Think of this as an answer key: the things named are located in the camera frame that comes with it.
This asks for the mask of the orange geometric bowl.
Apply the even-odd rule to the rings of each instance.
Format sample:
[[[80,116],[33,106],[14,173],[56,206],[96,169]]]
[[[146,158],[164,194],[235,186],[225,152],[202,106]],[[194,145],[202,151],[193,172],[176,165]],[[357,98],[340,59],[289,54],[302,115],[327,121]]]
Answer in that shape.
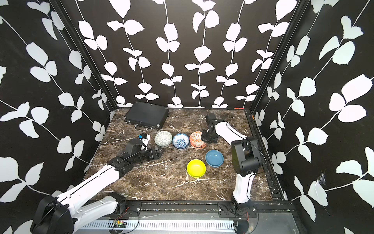
[[[201,140],[202,132],[195,131],[190,135],[190,144],[195,149],[203,149],[207,143]]]

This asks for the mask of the blue-grey bowl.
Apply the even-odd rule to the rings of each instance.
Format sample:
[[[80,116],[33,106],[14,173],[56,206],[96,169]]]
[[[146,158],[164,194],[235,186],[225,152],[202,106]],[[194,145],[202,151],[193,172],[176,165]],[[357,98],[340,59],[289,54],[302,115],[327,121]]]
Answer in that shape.
[[[209,150],[205,155],[205,160],[209,166],[217,168],[224,163],[224,156],[218,150]]]

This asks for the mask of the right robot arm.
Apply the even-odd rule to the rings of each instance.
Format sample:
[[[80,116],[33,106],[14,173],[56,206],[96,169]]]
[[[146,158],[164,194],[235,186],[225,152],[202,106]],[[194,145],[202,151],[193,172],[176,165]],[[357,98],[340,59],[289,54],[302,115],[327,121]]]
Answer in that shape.
[[[253,180],[262,166],[262,152],[257,140],[237,131],[229,122],[213,119],[207,122],[201,140],[212,144],[222,137],[231,146],[231,163],[237,174],[233,203],[236,210],[249,206]]]

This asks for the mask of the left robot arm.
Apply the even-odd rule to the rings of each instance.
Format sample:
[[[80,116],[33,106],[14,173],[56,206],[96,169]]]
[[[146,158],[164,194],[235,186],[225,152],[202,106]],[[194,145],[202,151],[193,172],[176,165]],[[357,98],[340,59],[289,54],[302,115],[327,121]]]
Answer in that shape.
[[[105,198],[87,204],[87,202],[108,185],[116,182],[146,161],[158,160],[164,153],[157,146],[150,149],[138,147],[124,150],[107,162],[94,175],[71,190],[56,197],[43,198],[36,210],[30,227],[32,234],[74,234],[81,227],[114,212],[125,210],[126,199],[113,192]]]

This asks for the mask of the blue floral bowl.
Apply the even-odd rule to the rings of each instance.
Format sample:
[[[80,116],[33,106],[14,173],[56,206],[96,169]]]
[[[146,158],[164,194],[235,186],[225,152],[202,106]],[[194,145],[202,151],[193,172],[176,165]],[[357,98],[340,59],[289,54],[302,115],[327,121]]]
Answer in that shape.
[[[190,138],[183,133],[176,134],[172,139],[172,145],[177,149],[185,149],[190,144]]]

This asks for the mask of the white green-patterned bowl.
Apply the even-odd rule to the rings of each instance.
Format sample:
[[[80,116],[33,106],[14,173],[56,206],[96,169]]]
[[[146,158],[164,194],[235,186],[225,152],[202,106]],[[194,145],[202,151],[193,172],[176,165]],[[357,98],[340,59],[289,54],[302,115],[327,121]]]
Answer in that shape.
[[[168,131],[160,131],[155,135],[154,142],[157,146],[167,148],[172,143],[172,134]]]

